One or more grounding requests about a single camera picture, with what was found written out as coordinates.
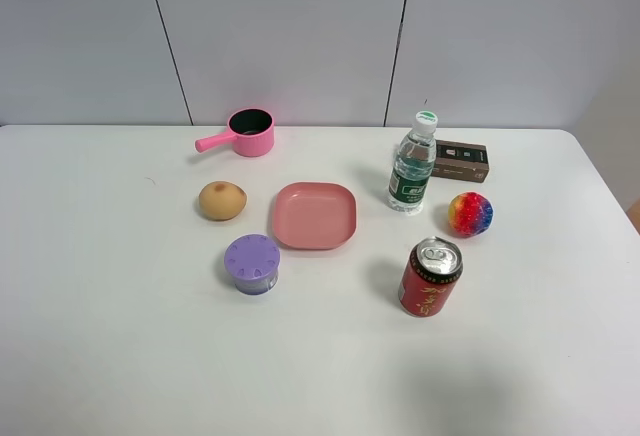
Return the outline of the brown bread bun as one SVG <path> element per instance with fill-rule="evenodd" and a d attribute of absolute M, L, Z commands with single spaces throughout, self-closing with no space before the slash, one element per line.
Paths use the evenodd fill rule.
<path fill-rule="evenodd" d="M 207 184 L 198 196 L 201 214 L 213 221 L 235 218 L 244 210 L 246 203 L 246 193 L 239 186 L 227 181 Z"/>

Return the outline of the rainbow spiky ball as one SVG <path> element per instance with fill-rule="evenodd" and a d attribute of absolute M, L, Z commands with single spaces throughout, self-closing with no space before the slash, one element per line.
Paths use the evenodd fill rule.
<path fill-rule="evenodd" d="M 448 221 L 456 234 L 472 237 L 491 225 L 494 209 L 490 201 L 477 192 L 457 195 L 448 206 Z"/>

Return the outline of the clear water bottle green label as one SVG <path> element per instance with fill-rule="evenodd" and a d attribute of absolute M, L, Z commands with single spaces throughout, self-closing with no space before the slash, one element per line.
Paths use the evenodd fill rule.
<path fill-rule="evenodd" d="M 413 215 L 422 210 L 437 155 L 437 125 L 434 113 L 418 112 L 395 152 L 388 185 L 388 204 L 395 211 Z"/>

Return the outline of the red drink can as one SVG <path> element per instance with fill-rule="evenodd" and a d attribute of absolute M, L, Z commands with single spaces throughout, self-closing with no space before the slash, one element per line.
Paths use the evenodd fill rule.
<path fill-rule="evenodd" d="M 411 250 L 399 286 L 399 301 L 416 317 L 430 317 L 444 307 L 463 271 L 459 248 L 430 236 Z"/>

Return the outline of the dark brown cardboard box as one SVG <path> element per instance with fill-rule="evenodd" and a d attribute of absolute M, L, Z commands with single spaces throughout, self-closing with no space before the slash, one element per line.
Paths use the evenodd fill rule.
<path fill-rule="evenodd" d="M 436 159 L 432 177 L 483 183 L 489 171 L 489 158 L 484 145 L 436 141 Z"/>

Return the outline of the purple lidded jar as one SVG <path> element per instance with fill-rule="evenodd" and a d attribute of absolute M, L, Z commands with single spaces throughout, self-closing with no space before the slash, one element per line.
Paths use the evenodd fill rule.
<path fill-rule="evenodd" d="M 268 236 L 248 234 L 233 241 L 225 251 L 224 266 L 235 287 L 247 295 L 270 291 L 278 280 L 280 251 Z"/>

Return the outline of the pink toy saucepan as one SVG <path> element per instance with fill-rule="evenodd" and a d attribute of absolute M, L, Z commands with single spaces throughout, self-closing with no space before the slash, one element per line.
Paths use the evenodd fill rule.
<path fill-rule="evenodd" d="M 196 140 L 198 153 L 230 144 L 233 151 L 244 157 L 260 157 L 274 146 L 274 119 L 263 109 L 247 108 L 232 114 L 227 129 L 217 135 Z"/>

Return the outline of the pink square plate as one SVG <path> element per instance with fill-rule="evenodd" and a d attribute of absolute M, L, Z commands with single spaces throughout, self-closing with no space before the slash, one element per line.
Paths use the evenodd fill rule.
<path fill-rule="evenodd" d="M 339 184 L 295 182 L 278 192 L 271 226 L 275 238 L 288 248 L 336 249 L 356 231 L 356 199 Z"/>

